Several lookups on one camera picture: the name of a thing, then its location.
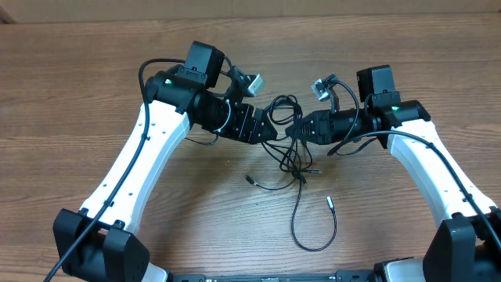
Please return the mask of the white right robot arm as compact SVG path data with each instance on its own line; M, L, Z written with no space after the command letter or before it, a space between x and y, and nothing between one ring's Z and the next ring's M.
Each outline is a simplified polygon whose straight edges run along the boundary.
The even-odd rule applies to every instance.
M440 140L430 114L417 100L403 101L388 65L357 72L355 108L340 110L335 74L312 90L330 100L287 128L289 137L332 145L329 155L360 139L376 139L409 173L434 217L436 234L421 258L375 264L365 281L498 281L500 209L466 176Z

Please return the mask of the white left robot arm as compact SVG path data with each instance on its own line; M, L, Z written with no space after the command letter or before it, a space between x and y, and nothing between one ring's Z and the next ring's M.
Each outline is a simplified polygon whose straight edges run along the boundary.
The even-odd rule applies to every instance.
M55 271L85 281L169 281L138 232L150 195L170 156L194 125L241 143L274 140L262 109L246 103L264 87L213 45L193 42L184 60L139 77L142 105L131 135L95 191L77 211L62 209L53 223Z

